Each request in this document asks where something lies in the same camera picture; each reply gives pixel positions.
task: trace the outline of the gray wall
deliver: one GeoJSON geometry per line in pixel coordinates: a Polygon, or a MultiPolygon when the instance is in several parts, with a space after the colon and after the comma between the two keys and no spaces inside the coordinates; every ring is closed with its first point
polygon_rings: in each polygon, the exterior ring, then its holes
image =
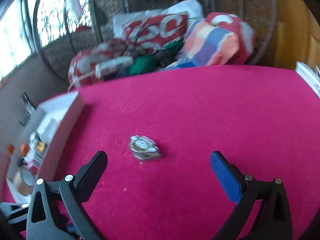
{"type": "Polygon", "coordinates": [[[15,69],[8,82],[0,88],[0,201],[9,158],[7,147],[15,142],[22,129],[19,121],[23,122],[27,116],[22,94],[26,92],[37,106],[56,94],[66,92],[67,88],[68,84],[58,80],[36,54],[15,69]]]}

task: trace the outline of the tape roll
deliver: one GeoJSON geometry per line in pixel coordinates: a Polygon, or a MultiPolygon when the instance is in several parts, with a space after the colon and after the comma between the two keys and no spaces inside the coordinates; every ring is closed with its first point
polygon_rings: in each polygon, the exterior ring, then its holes
{"type": "Polygon", "coordinates": [[[34,177],[28,170],[22,169],[17,172],[13,183],[21,195],[27,196],[32,192],[34,177]]]}

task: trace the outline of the open box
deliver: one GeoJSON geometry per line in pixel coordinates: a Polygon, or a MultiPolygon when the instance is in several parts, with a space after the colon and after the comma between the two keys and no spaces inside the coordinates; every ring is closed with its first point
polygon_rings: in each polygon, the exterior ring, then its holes
{"type": "Polygon", "coordinates": [[[53,181],[63,148],[77,119],[84,109],[84,100],[78,91],[57,96],[38,105],[36,112],[30,117],[25,130],[23,130],[15,142],[15,152],[12,155],[6,181],[12,197],[17,203],[30,203],[31,194],[21,195],[13,180],[19,170],[22,155],[19,146],[29,143],[30,135],[36,130],[41,136],[49,138],[41,167],[38,169],[34,183],[38,178],[53,181]],[[56,126],[48,125],[55,120],[56,126]]]}

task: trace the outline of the orange object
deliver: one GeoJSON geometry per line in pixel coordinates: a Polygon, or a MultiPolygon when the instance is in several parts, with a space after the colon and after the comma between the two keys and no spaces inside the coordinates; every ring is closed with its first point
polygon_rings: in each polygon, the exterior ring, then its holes
{"type": "Polygon", "coordinates": [[[30,146],[27,143],[23,143],[20,146],[20,152],[23,157],[27,156],[28,151],[30,150],[30,146]]]}
{"type": "Polygon", "coordinates": [[[14,153],[14,149],[15,149],[14,146],[12,144],[10,144],[9,147],[8,147],[9,155],[12,155],[14,153]]]}

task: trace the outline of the pink table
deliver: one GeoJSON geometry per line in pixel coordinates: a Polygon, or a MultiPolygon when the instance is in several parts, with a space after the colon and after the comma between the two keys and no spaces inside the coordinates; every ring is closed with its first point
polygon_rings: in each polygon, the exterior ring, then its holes
{"type": "Polygon", "coordinates": [[[280,177],[297,239],[320,207],[320,101],[290,70],[210,66],[83,88],[87,103],[57,179],[98,151],[109,158],[84,207],[108,240],[208,240],[234,208],[209,159],[215,150],[256,179],[280,177]],[[156,141],[141,163],[129,137],[156,141]]]}

